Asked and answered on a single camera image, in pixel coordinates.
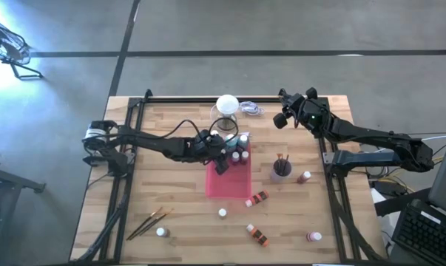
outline black keyboard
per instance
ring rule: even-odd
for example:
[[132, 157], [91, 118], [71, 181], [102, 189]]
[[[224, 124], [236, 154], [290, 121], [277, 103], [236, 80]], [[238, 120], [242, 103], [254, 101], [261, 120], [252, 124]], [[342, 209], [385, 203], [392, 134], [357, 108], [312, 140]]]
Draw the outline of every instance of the black keyboard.
[[446, 265], [446, 216], [417, 199], [401, 212], [392, 240], [433, 265]]

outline wooden table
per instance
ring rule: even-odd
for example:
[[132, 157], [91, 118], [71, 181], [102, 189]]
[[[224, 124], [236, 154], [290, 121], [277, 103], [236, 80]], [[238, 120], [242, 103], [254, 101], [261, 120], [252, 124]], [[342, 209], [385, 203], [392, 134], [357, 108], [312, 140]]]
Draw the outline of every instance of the wooden table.
[[[123, 124], [128, 99], [111, 97], [104, 119]], [[328, 96], [328, 99], [334, 114], [352, 122], [346, 96]], [[156, 236], [154, 227], [131, 242], [124, 241], [121, 263], [339, 261], [318, 141], [302, 126], [294, 129], [293, 120], [282, 130], [275, 128], [272, 118], [281, 110], [279, 103], [261, 103], [260, 106], [266, 111], [263, 116], [238, 114], [237, 117], [240, 131], [251, 134], [252, 192], [266, 189], [269, 199], [251, 208], [247, 208], [243, 200], [209, 199], [205, 196], [205, 166], [176, 163], [157, 152], [139, 149], [125, 237], [161, 206], [166, 211], [174, 208], [158, 224], [168, 228], [171, 236]], [[212, 104], [205, 103], [147, 103], [141, 130], [166, 134], [186, 118], [193, 120], [200, 129], [208, 128], [211, 107]], [[189, 124], [175, 132], [175, 136], [195, 134]], [[345, 143], [339, 148], [359, 151], [359, 144]], [[269, 180], [276, 153], [290, 154], [293, 165], [291, 176], [280, 184]], [[310, 171], [312, 178], [303, 185], [296, 184], [296, 178], [304, 171]], [[106, 166], [94, 168], [89, 181], [106, 172]], [[362, 174], [350, 174], [346, 182], [358, 229], [376, 252], [385, 256], [368, 181]], [[83, 254], [102, 229], [111, 187], [112, 180], [107, 177], [88, 190], [71, 259]], [[228, 210], [227, 219], [218, 219], [220, 208]], [[269, 238], [267, 248], [262, 248], [246, 232], [249, 223]], [[323, 235], [320, 242], [306, 241], [305, 235], [312, 231]], [[343, 235], [350, 254], [345, 230]]]

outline desk fan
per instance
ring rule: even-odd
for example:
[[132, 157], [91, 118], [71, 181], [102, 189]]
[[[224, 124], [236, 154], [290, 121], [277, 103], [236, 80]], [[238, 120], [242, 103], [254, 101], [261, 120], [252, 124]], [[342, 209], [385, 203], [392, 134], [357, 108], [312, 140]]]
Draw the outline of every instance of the desk fan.
[[[13, 33], [0, 24], [0, 60], [3, 64], [8, 64], [14, 71], [18, 79], [23, 78], [43, 78], [43, 75], [34, 69], [25, 67], [30, 62], [30, 50], [24, 38], [19, 34]], [[16, 67], [27, 69], [36, 74], [20, 75]]]

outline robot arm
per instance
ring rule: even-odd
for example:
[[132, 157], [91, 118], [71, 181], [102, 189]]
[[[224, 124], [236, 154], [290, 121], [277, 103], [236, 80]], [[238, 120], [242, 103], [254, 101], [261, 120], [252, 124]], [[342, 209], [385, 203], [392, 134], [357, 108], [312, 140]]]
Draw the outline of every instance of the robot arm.
[[325, 154], [327, 164], [341, 170], [338, 174], [357, 166], [400, 166], [408, 171], [425, 172], [434, 167], [433, 150], [421, 139], [407, 134], [395, 134], [354, 126], [329, 111], [328, 105], [317, 97], [315, 88], [310, 88], [307, 97], [300, 94], [289, 95], [284, 89], [279, 92], [283, 105], [282, 113], [274, 117], [278, 129], [287, 125], [293, 117], [295, 127], [301, 123], [315, 137], [324, 137], [332, 143], [356, 141], [372, 146], [393, 150], [393, 153], [359, 153], [336, 151]]
[[87, 151], [94, 151], [83, 161], [91, 166], [98, 162], [108, 162], [109, 172], [115, 176], [127, 174], [129, 158], [120, 153], [115, 147], [119, 145], [133, 145], [162, 153], [170, 160], [182, 163], [216, 163], [218, 174], [228, 168], [224, 153], [225, 141], [219, 135], [211, 135], [204, 129], [196, 137], [164, 138], [131, 129], [128, 126], [118, 126], [111, 120], [93, 121], [89, 125], [87, 134], [82, 140]]

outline pink container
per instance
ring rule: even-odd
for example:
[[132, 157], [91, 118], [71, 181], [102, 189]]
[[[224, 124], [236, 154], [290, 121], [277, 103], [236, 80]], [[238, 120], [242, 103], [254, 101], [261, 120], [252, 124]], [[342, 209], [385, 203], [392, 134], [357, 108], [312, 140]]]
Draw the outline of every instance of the pink container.
[[247, 147], [247, 164], [232, 165], [228, 158], [229, 169], [224, 174], [217, 174], [214, 163], [206, 166], [206, 196], [211, 198], [245, 199], [252, 196], [251, 187], [251, 147]]

